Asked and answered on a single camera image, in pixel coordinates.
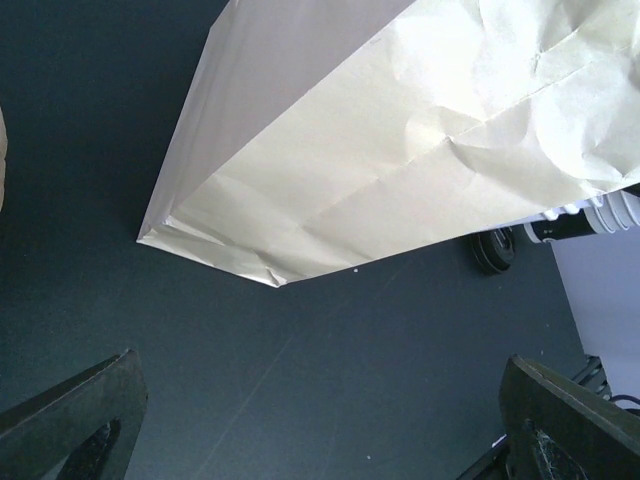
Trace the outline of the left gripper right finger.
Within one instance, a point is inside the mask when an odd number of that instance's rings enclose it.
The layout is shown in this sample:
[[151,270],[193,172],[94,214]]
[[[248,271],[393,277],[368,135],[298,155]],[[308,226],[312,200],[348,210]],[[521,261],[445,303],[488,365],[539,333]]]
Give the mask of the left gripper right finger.
[[499,404],[511,479],[637,479],[639,416],[514,355]]

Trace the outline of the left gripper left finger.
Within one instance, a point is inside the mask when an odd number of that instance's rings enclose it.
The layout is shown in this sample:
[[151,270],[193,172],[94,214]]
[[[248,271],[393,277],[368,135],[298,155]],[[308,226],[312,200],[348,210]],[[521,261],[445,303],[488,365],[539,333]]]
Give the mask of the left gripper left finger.
[[137,352],[114,355],[1,413],[1,477],[125,477],[147,410]]

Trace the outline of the kraft paper bag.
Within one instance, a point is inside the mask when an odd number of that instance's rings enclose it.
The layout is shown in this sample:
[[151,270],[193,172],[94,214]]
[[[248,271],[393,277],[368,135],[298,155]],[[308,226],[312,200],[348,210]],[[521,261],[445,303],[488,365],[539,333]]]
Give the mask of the kraft paper bag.
[[280,287],[638,180],[635,1],[231,1],[138,240]]

